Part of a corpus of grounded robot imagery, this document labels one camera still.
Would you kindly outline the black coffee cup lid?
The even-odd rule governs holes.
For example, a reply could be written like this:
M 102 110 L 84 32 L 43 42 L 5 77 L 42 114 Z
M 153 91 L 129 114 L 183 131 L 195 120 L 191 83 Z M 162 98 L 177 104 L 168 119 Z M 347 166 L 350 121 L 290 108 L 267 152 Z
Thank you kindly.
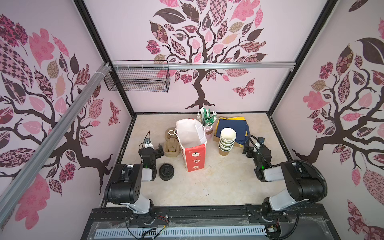
M 165 163 L 159 168 L 159 176 L 163 181 L 169 181 L 174 177 L 175 169 L 171 164 Z

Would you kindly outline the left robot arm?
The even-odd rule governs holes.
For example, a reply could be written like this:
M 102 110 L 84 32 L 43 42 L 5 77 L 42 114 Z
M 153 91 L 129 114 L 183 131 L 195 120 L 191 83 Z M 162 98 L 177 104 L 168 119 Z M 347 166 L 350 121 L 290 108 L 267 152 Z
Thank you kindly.
M 139 150 L 140 164 L 117 164 L 107 184 L 104 206 L 108 203 L 125 206 L 137 215 L 154 216 L 153 201 L 141 194 L 142 182 L 152 182 L 157 175 L 157 159 L 164 155 L 163 147 L 155 150 L 145 144 Z

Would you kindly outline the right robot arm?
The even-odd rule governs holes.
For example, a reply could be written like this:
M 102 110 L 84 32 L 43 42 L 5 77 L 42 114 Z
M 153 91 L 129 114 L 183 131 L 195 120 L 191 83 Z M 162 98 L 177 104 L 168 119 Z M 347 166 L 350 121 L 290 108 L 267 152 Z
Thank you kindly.
M 306 161 L 291 160 L 273 165 L 271 151 L 265 146 L 245 146 L 243 154 L 253 159 L 254 172 L 259 181 L 285 182 L 285 189 L 265 198 L 262 203 L 261 215 L 269 221 L 278 212 L 298 208 L 302 204 L 317 203 L 328 194 L 325 177 Z

